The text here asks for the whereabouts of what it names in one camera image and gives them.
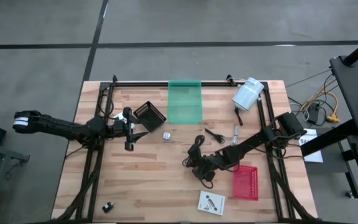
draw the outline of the table leg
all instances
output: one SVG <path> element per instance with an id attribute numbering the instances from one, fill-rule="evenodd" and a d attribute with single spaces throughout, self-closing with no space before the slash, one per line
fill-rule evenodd
<path id="1" fill-rule="evenodd" d="M 301 146 L 302 155 L 308 156 L 326 146 L 334 144 L 350 135 L 357 135 L 358 130 L 353 119 L 346 121 L 338 127 L 318 136 L 317 138 L 309 141 Z"/>

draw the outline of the white label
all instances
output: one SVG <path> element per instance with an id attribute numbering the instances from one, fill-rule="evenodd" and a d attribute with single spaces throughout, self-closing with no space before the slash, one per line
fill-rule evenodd
<path id="1" fill-rule="evenodd" d="M 19 118 L 16 118 L 15 121 L 29 121 L 29 118 L 19 117 Z"/>
<path id="2" fill-rule="evenodd" d="M 299 139 L 299 145 L 306 144 L 308 141 L 314 139 L 317 137 L 317 132 L 315 129 L 308 129 L 305 128 L 305 131 L 307 131 L 306 134 L 302 135 L 302 137 Z M 321 155 L 321 151 L 314 152 L 308 156 L 305 156 L 306 162 L 323 162 L 323 157 Z"/>
<path id="3" fill-rule="evenodd" d="M 201 191 L 200 200 L 198 201 L 198 210 L 223 215 L 224 201 L 226 197 Z"/>
<path id="4" fill-rule="evenodd" d="M 23 126 L 28 126 L 29 125 L 29 123 L 25 122 L 25 121 L 15 121 L 15 122 L 13 122 L 13 125 L 16 125 L 16 124 L 23 125 Z"/>

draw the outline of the instruction card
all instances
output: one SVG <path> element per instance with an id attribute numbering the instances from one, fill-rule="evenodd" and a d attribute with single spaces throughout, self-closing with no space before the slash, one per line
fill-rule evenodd
<path id="1" fill-rule="evenodd" d="M 317 132 L 315 129 L 305 128 L 307 133 L 299 139 L 299 145 L 306 144 L 308 141 L 317 138 Z M 305 162 L 323 162 L 321 151 L 314 152 L 308 156 L 305 156 Z"/>
<path id="2" fill-rule="evenodd" d="M 224 201 L 226 197 L 201 191 L 200 200 L 198 201 L 198 210 L 223 215 Z"/>

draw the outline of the small black object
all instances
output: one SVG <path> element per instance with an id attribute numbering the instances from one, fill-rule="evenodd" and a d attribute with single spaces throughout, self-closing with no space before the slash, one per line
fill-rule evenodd
<path id="1" fill-rule="evenodd" d="M 353 196 L 353 192 L 350 190 L 348 192 L 345 193 L 345 196 L 348 197 L 348 198 L 354 198 Z"/>
<path id="2" fill-rule="evenodd" d="M 231 86 L 237 86 L 232 78 L 233 77 L 231 75 L 227 75 L 226 80 L 230 82 Z"/>
<path id="3" fill-rule="evenodd" d="M 242 120 L 241 120 L 241 118 L 240 118 L 239 108 L 235 107 L 235 108 L 234 108 L 234 112 L 236 113 L 237 118 L 239 119 L 239 124 L 240 124 L 240 126 L 242 126 Z"/>
<path id="4" fill-rule="evenodd" d="M 137 108 L 134 111 L 134 115 L 149 132 L 153 132 L 167 120 L 150 101 Z"/>
<path id="5" fill-rule="evenodd" d="M 223 144 L 223 143 L 224 143 L 223 135 L 221 135 L 221 134 L 215 134 L 215 133 L 213 133 L 212 131 L 210 131 L 210 130 L 208 130 L 208 129 L 205 129 L 205 131 L 206 131 L 208 134 L 212 135 L 212 137 L 215 138 L 215 140 L 217 140 L 218 143 L 220 143 L 220 144 Z"/>
<path id="6" fill-rule="evenodd" d="M 316 124 L 318 121 L 318 111 L 319 111 L 319 103 L 313 103 L 310 107 L 309 107 L 309 118 L 308 118 L 308 122 L 312 123 L 312 124 Z"/>
<path id="7" fill-rule="evenodd" d="M 108 202 L 107 204 L 105 204 L 102 209 L 105 213 L 110 212 L 110 210 L 112 210 L 114 208 L 114 202 Z"/>

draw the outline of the power adapter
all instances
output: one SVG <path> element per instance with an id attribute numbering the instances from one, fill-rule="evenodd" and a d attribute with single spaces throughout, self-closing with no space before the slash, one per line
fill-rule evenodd
<path id="1" fill-rule="evenodd" d="M 308 109 L 309 118 L 308 118 L 307 122 L 312 123 L 312 124 L 317 124 L 319 107 L 320 107 L 319 103 L 313 103 L 309 107 L 309 109 Z"/>

